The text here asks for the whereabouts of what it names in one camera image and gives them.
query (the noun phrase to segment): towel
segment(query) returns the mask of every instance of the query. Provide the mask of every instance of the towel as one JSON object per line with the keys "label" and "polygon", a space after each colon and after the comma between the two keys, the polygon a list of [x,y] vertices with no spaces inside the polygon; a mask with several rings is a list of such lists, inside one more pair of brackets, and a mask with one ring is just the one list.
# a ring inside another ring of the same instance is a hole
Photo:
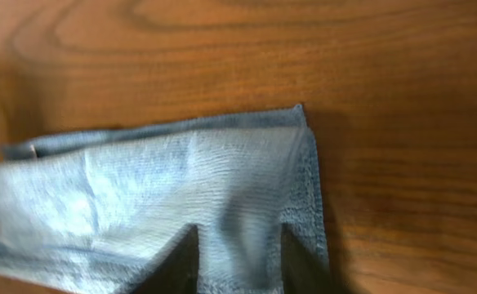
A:
{"label": "towel", "polygon": [[300,105],[4,147],[0,275],[115,293],[197,225],[199,293],[281,293],[280,228],[328,263]]}

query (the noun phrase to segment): tabletop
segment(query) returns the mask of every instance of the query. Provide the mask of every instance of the tabletop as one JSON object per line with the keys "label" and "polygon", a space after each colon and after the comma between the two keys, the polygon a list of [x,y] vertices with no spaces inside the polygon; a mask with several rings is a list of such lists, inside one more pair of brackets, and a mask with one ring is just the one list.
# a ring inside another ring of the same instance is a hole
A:
{"label": "tabletop", "polygon": [[333,272],[477,293],[477,0],[0,1],[0,143],[299,103]]}

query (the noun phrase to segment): folded towel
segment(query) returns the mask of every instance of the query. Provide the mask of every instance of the folded towel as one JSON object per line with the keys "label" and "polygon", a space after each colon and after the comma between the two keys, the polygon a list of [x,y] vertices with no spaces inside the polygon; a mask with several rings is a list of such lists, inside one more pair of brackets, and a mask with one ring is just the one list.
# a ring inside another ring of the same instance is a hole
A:
{"label": "folded towel", "polygon": [[45,136],[3,150],[0,274],[114,293],[198,226],[200,293],[278,293],[280,224],[328,263],[302,108]]}

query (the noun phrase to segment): wood grain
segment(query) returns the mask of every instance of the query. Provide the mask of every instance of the wood grain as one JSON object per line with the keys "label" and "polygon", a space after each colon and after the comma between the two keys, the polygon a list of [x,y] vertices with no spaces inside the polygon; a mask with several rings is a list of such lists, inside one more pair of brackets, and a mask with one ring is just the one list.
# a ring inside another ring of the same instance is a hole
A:
{"label": "wood grain", "polygon": [[477,0],[0,1],[0,142],[296,103],[333,268],[477,293]]}

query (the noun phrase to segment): black object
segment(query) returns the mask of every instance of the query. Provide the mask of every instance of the black object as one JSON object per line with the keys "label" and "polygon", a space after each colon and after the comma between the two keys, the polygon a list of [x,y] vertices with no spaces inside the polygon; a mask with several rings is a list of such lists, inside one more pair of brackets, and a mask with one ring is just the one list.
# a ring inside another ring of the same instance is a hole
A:
{"label": "black object", "polygon": [[[292,233],[282,226],[282,278],[285,294],[352,294]],[[151,275],[137,279],[131,294],[195,294],[198,277],[198,231],[193,226]]]}

